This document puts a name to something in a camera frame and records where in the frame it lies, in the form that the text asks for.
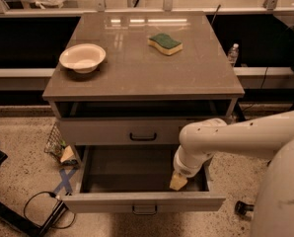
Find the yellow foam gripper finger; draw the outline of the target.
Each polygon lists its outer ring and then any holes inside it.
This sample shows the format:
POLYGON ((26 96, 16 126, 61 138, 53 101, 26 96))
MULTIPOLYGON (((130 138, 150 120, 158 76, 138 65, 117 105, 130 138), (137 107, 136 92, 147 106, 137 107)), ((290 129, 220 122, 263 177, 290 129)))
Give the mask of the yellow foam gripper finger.
POLYGON ((187 184, 187 178, 180 173, 174 172, 170 180, 170 188, 179 191, 187 184))

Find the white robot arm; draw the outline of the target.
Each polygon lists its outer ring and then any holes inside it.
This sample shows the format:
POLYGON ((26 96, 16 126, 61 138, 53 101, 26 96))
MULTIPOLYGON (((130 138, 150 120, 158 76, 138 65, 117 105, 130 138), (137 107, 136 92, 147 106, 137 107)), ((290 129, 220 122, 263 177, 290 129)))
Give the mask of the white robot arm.
POLYGON ((294 237, 294 111, 228 124, 193 122, 179 135, 170 188, 180 190, 217 152, 268 158, 251 237, 294 237))

